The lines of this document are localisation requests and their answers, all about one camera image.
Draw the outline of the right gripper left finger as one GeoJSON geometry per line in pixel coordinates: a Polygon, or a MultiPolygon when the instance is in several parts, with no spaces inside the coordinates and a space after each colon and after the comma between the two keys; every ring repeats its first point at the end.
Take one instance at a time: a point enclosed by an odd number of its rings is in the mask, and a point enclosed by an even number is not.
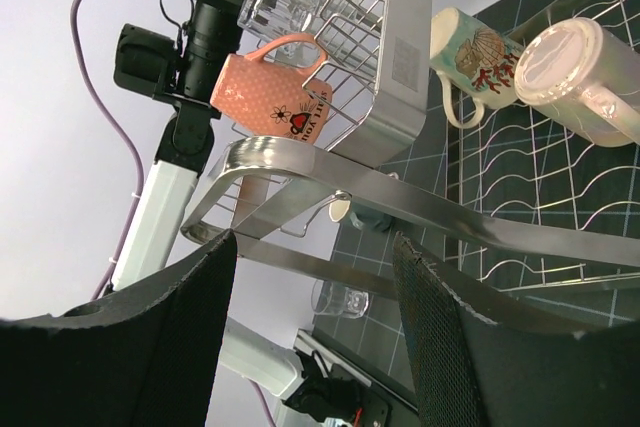
{"type": "Polygon", "coordinates": [[[201,426],[237,263],[225,231],[61,316],[1,324],[5,426],[201,426]]]}

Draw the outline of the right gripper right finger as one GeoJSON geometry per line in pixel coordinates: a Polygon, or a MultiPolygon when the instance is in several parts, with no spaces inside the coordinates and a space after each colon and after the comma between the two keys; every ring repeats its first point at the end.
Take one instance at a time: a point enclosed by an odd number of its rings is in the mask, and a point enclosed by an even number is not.
{"type": "Polygon", "coordinates": [[[635,426],[639,325],[517,301],[403,234],[394,285],[424,426],[635,426]]]}

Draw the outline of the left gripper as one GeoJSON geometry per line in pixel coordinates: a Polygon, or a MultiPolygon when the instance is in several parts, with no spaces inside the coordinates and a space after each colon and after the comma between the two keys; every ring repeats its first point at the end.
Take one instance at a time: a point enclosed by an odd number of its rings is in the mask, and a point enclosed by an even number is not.
{"type": "Polygon", "coordinates": [[[227,56],[239,49],[238,18],[244,0],[194,1],[178,90],[189,98],[208,100],[227,56]]]}

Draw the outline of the clear plastic cup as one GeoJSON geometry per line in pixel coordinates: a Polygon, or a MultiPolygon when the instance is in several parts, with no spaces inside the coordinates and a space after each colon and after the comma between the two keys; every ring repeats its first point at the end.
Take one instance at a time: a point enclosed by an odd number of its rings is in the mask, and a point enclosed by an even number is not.
{"type": "Polygon", "coordinates": [[[318,280],[312,290],[311,306],[318,316],[359,319],[369,309],[370,296],[339,282],[318,280]]]}
{"type": "Polygon", "coordinates": [[[262,41],[310,33],[323,0],[244,0],[238,26],[262,41]]]}

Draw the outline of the coral mug white interior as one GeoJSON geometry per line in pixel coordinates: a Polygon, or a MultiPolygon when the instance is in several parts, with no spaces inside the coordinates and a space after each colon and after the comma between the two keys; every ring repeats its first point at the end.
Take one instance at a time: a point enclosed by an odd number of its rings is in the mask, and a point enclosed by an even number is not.
{"type": "Polygon", "coordinates": [[[210,105],[256,136],[316,142],[327,122],[332,86],[313,77],[328,54],[308,33],[288,34],[244,56],[230,54],[210,97],[210,105]],[[273,50],[292,43],[316,48],[305,68],[268,61],[273,50]]]}

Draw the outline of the cream floral painted mug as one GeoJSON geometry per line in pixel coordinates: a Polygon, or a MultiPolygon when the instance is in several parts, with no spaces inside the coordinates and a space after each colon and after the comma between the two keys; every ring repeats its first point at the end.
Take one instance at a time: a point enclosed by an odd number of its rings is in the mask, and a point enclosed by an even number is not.
{"type": "Polygon", "coordinates": [[[517,100],[514,75],[524,47],[455,7],[431,20],[430,67],[439,78],[445,115],[451,125],[471,129],[487,109],[517,100]],[[470,120],[457,116],[452,90],[467,94],[475,107],[470,120]]]}

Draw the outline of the pink mug with handle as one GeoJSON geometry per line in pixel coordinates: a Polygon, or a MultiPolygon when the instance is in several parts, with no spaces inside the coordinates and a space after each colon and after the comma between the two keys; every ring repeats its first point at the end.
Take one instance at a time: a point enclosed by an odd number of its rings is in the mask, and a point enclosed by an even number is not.
{"type": "Polygon", "coordinates": [[[639,142],[639,54],[592,19],[567,19],[535,37],[514,86],[522,102],[597,146],[639,142]]]}

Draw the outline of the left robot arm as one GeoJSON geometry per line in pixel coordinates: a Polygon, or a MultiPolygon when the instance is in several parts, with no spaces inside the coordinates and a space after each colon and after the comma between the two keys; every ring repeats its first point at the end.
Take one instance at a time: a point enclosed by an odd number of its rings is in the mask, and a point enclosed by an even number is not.
{"type": "Polygon", "coordinates": [[[227,56],[238,50],[244,0],[189,0],[178,36],[127,24],[116,48],[117,86],[175,110],[160,138],[127,236],[99,289],[107,295],[166,266],[186,205],[207,164],[220,112],[210,97],[227,56]]]}

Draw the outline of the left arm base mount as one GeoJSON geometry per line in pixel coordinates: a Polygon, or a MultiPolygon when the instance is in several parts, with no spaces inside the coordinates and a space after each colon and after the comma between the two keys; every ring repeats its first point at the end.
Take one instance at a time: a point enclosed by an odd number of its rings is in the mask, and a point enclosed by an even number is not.
{"type": "Polygon", "coordinates": [[[387,426],[391,405],[371,386],[366,386],[342,366],[329,370],[317,350],[296,351],[301,360],[302,383],[283,400],[292,410],[314,421],[330,419],[340,426],[387,426]]]}

